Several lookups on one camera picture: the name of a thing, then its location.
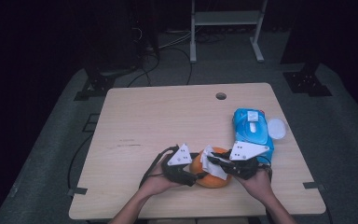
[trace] orange round object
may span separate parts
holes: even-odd
[[[221,147],[214,147],[213,150],[217,153],[227,152],[227,150]],[[204,172],[202,170],[202,163],[200,162],[202,151],[196,158],[194,158],[194,160],[190,164],[189,170],[192,174],[198,174]],[[226,186],[229,183],[230,179],[231,179],[231,175],[228,175],[226,180],[216,177],[214,175],[206,175],[202,179],[198,179],[197,183],[205,188],[218,189]]]

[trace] forearm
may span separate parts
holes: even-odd
[[[266,206],[267,211],[276,224],[296,224],[296,221],[276,197],[270,198],[262,202],[262,204]]]
[[[150,198],[138,190],[132,198],[124,205],[124,207],[117,213],[117,215],[109,222],[109,224],[132,224],[138,218],[142,207]]]

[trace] blue wipes package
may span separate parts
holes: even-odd
[[[235,111],[232,119],[235,140],[254,143],[269,147],[269,150],[257,157],[259,162],[269,163],[272,159],[274,145],[267,126],[266,117],[263,111],[251,108],[239,108]]]

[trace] white bracket with holes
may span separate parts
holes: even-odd
[[[269,150],[269,147],[253,143],[236,141],[229,159],[231,161],[247,161]]]
[[[186,143],[182,144],[181,147],[176,151],[172,158],[168,161],[168,165],[183,165],[190,164],[192,162],[190,156],[190,150]]]

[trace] hole in table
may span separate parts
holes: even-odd
[[[216,98],[217,98],[218,100],[226,100],[227,96],[226,96],[226,94],[223,93],[223,92],[218,92],[218,93],[216,94]]]

